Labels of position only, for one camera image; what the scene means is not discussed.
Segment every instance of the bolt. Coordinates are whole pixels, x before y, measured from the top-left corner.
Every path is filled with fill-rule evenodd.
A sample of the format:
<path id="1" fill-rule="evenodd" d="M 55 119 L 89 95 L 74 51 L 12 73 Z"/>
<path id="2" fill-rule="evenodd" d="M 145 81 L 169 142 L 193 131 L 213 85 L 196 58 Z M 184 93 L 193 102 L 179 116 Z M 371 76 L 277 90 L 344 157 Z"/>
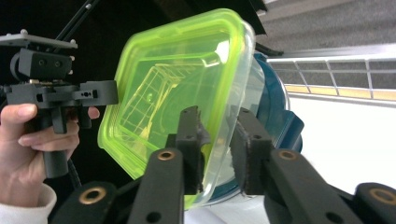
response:
<path id="1" fill-rule="evenodd" d="M 55 67 L 60 67 L 60 66 L 62 66 L 62 63 L 59 62 L 59 61 L 56 61 L 56 62 L 55 62 Z"/>
<path id="2" fill-rule="evenodd" d="M 47 64 L 47 62 L 44 59 L 41 59 L 40 61 L 38 61 L 38 65 L 40 65 L 40 66 L 44 66 L 46 64 Z"/>

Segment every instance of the lime green lid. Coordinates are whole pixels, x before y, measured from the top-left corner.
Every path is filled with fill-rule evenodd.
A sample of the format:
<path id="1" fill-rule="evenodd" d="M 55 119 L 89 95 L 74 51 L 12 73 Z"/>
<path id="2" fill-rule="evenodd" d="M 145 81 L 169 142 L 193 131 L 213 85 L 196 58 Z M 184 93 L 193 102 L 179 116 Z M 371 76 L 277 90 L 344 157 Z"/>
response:
<path id="1" fill-rule="evenodd" d="M 235 12 L 217 9 L 133 35 L 115 76 L 120 103 L 106 108 L 99 147 L 138 178 L 177 132 L 179 112 L 198 105 L 212 141 L 203 147 L 206 168 L 219 169 L 211 154 L 225 155 L 248 80 L 254 35 L 246 29 Z M 205 197 L 212 173 L 205 172 Z"/>

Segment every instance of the finger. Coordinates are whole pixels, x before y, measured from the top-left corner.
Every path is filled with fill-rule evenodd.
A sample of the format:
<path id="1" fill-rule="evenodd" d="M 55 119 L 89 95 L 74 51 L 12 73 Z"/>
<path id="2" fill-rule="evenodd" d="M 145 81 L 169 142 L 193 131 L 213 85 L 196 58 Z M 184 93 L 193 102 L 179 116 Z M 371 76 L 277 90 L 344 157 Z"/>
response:
<path id="1" fill-rule="evenodd" d="M 44 144 L 32 145 L 32 149 L 39 151 L 73 151 L 79 144 L 78 135 L 70 135 L 64 138 L 55 139 Z"/>
<path id="2" fill-rule="evenodd" d="M 55 133 L 53 131 L 53 127 L 48 127 L 42 131 L 35 133 L 28 133 L 21 136 L 21 138 L 18 140 L 18 143 L 23 147 L 30 147 L 33 145 L 43 145 L 57 139 L 62 139 L 70 135 L 78 134 L 79 127 L 75 122 L 73 121 L 67 122 L 66 128 L 67 128 L 67 133 Z"/>
<path id="3" fill-rule="evenodd" d="M 2 139 L 18 138 L 24 132 L 24 123 L 34 118 L 37 107 L 32 104 L 7 105 L 0 115 Z"/>
<path id="4" fill-rule="evenodd" d="M 98 108 L 91 106 L 88 109 L 88 116 L 90 116 L 91 119 L 98 119 L 100 117 L 100 111 Z"/>

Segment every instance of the white wall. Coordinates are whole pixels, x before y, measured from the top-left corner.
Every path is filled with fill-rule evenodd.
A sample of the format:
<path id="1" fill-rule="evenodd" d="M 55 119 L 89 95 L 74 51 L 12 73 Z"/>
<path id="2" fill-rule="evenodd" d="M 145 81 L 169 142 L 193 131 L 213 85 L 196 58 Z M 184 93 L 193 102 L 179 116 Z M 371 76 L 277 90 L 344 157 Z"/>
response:
<path id="1" fill-rule="evenodd" d="M 291 98 L 304 121 L 303 155 L 325 180 L 354 193 L 359 183 L 396 188 L 396 108 Z"/>

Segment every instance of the brass insert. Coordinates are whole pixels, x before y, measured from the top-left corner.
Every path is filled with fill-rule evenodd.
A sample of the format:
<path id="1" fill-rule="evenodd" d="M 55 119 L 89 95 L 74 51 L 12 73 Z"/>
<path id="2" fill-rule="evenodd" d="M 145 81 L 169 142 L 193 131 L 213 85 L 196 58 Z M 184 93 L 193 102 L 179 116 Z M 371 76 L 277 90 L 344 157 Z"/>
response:
<path id="1" fill-rule="evenodd" d="M 290 152 L 290 151 L 286 151 L 286 150 L 280 151 L 279 156 L 283 160 L 287 160 L 287 161 L 294 161 L 295 159 L 297 159 L 296 154 L 294 154 L 293 152 Z"/>
<path id="2" fill-rule="evenodd" d="M 396 205 L 396 194 L 385 189 L 370 189 L 370 194 L 373 198 L 381 203 Z"/>
<path id="3" fill-rule="evenodd" d="M 86 189 L 79 196 L 79 202 L 83 204 L 93 204 L 101 201 L 106 196 L 106 190 L 102 187 Z"/>
<path id="4" fill-rule="evenodd" d="M 175 153 L 173 151 L 164 151 L 158 154 L 158 159 L 161 161 L 170 161 L 175 157 Z"/>

